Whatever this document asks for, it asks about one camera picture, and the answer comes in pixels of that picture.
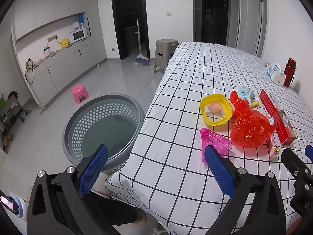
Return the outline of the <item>shoe rack with shoes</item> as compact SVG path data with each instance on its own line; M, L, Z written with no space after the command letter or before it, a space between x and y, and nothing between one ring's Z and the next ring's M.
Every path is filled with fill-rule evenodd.
M31 113L31 109L24 109L18 101L18 93L10 92L7 100L4 99L4 92L1 96L1 130L3 136L7 136L13 125L19 119L24 123L24 116Z

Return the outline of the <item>yellow marker pen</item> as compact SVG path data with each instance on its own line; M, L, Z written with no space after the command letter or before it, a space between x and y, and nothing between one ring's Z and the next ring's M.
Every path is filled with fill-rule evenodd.
M254 107L257 107L257 106L259 106L259 101L252 102L251 105L250 105L251 108L254 108Z

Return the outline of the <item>small pink plastic stool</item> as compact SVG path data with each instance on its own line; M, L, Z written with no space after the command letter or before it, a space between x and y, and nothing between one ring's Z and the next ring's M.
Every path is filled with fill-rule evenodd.
M77 84L72 88L72 94L73 94L73 98L74 101L76 102L76 104L80 104L81 103L81 96L87 100L89 99L89 94L85 88L85 86L83 84Z

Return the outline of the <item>red thermos bottle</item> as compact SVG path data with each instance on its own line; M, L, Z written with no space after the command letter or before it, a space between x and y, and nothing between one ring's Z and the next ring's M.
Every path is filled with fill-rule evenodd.
M296 64L297 62L293 58L289 58L288 62L285 66L284 74L285 74L285 82L284 86L289 87L290 84L293 82L294 75L296 72Z

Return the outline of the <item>smartphone on stand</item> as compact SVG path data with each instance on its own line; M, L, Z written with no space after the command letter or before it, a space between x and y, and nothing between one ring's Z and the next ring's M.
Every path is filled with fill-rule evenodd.
M12 196L7 196L2 191L0 191L1 203L14 215L20 215L20 209L17 202L13 199Z

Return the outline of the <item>white blue tissue pack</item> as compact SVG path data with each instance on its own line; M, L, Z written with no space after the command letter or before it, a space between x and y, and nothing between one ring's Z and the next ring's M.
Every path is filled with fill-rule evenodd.
M282 72L279 63L267 63L266 74L274 84L281 87L284 85L286 75Z

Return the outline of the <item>light blue wipes packet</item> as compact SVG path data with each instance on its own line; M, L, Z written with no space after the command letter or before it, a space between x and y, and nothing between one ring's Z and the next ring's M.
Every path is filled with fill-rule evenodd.
M244 85L239 85L236 92L239 98L246 99L250 105L253 102L252 99L255 98L254 92Z

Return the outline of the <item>pink rubber pig toy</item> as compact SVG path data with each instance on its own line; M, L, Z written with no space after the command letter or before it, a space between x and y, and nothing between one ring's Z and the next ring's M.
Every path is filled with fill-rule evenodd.
M207 108L211 113L217 113L223 110L223 107L219 102L211 102L207 105Z

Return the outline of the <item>grey cabinet counter unit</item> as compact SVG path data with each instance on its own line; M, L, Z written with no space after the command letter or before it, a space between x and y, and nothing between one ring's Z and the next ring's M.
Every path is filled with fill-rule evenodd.
M79 13L88 37L62 48L60 41L80 29ZM11 33L20 70L42 108L107 58L98 0L15 0ZM46 43L51 55L44 59Z

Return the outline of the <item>red long cardboard box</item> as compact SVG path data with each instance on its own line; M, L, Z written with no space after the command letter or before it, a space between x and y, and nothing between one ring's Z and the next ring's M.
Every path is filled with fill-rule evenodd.
M276 128L277 136L282 145L290 145L296 139L296 134L289 122L287 115L283 110L278 108L270 96L264 89L261 90L259 98L262 101L266 111L274 118L274 126Z

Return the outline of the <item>clear bottle on counter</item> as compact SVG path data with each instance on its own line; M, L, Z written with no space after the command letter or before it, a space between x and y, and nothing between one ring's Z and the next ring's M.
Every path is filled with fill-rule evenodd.
M48 44L46 43L44 45L44 50L43 50L43 58L46 59L51 55L51 50L50 47L48 46Z

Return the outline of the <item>pink snack wrapper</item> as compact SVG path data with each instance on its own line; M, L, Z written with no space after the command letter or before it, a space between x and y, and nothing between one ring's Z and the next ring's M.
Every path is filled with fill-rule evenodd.
M268 146L269 158L275 159L280 153L280 148L277 146L274 136L271 136L266 142Z

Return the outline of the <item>pink plastic shuttlecock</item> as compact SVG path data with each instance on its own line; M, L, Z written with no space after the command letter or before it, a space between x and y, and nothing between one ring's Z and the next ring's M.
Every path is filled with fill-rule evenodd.
M202 162L204 164L206 164L204 153L207 146L213 145L222 157L227 156L233 147L233 143L230 140L210 129L202 128L200 135L202 142Z

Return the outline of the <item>red plastic bag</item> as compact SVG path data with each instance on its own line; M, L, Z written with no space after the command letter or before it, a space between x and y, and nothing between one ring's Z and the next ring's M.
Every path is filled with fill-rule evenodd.
M230 138L235 145L247 148L259 147L270 139L275 131L268 118L257 110L250 108L247 99L239 98L236 91L230 93L230 102L235 107L235 122Z

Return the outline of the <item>stacked grey plastic stools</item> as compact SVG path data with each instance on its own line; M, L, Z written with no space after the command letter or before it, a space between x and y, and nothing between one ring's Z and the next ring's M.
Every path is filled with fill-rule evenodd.
M172 58L174 51L179 42L174 39L160 39L156 41L156 52L154 57L154 73L157 67L165 70L169 60Z

